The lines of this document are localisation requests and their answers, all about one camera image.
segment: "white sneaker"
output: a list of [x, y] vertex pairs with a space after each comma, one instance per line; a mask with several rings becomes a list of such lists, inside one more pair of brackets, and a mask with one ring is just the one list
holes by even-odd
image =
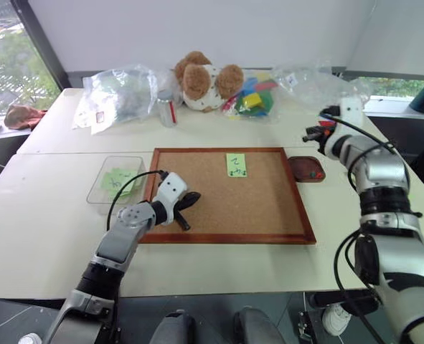
[[18, 344], [41, 344], [41, 338], [36, 333], [29, 333], [20, 338]]
[[325, 309], [321, 321], [325, 331], [336, 337], [346, 330], [351, 317], [350, 313], [346, 312], [339, 303], [335, 303]]

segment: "red object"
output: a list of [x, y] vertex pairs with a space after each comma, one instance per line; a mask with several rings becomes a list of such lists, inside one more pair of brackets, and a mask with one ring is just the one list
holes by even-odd
[[230, 108], [232, 108], [235, 105], [235, 103], [237, 102], [237, 97], [238, 96], [239, 95], [235, 95], [234, 97], [229, 98], [229, 100], [223, 105], [222, 109], [224, 111], [227, 111]]
[[319, 123], [322, 127], [332, 127], [332, 126], [334, 126], [333, 120], [320, 120]]
[[270, 90], [271, 88], [277, 87], [277, 84], [274, 81], [266, 81], [266, 82], [260, 82], [259, 84], [255, 85], [255, 91], [263, 91], [263, 90]]
[[172, 104], [172, 102], [169, 102], [169, 105], [170, 105], [171, 120], [172, 120], [173, 123], [176, 123], [174, 105]]

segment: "teddy bear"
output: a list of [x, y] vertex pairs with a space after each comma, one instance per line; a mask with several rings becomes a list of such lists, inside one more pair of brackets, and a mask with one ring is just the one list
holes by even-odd
[[204, 113], [223, 105], [242, 88], [244, 80], [237, 65], [215, 67], [201, 52], [190, 52], [176, 64], [174, 71], [184, 102]]

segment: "green block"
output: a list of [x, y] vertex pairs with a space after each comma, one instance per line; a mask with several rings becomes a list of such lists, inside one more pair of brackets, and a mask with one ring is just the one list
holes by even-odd
[[235, 103], [234, 109], [236, 109], [236, 111], [238, 113], [245, 111], [245, 106], [243, 106], [243, 97], [241, 95], [237, 99], [237, 102]]
[[274, 99], [272, 98], [272, 95], [270, 94], [270, 90], [264, 90], [258, 93], [260, 94], [260, 97], [263, 100], [264, 111], [269, 113], [270, 109], [272, 109], [272, 107], [274, 106]]

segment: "green sticky note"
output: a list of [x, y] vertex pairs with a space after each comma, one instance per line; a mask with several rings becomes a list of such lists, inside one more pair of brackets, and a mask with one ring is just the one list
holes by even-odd
[[[130, 178], [133, 178], [137, 175], [135, 171], [125, 170], [122, 168], [114, 168], [112, 171], [114, 172], [114, 174], [119, 175], [120, 178], [124, 180], [124, 183], [128, 181]], [[145, 176], [138, 177], [135, 181], [133, 181], [133, 183], [127, 186], [126, 190], [131, 190], [132, 188], [139, 188], [140, 185], [143, 183], [144, 178]]]
[[[115, 197], [116, 197], [116, 194], [117, 194], [118, 192], [117, 191], [108, 191], [108, 193], [107, 193], [107, 195], [108, 195], [108, 200], [109, 201], [112, 201]], [[130, 192], [123, 192], [120, 196], [119, 196], [119, 199], [123, 199], [124, 197], [126, 197], [126, 196], [130, 196]]]
[[245, 166], [245, 154], [226, 154], [227, 175], [229, 177], [246, 177], [247, 166]]
[[106, 172], [103, 175], [100, 187], [107, 191], [118, 191], [122, 187], [122, 185], [123, 183], [119, 176], [111, 172]]

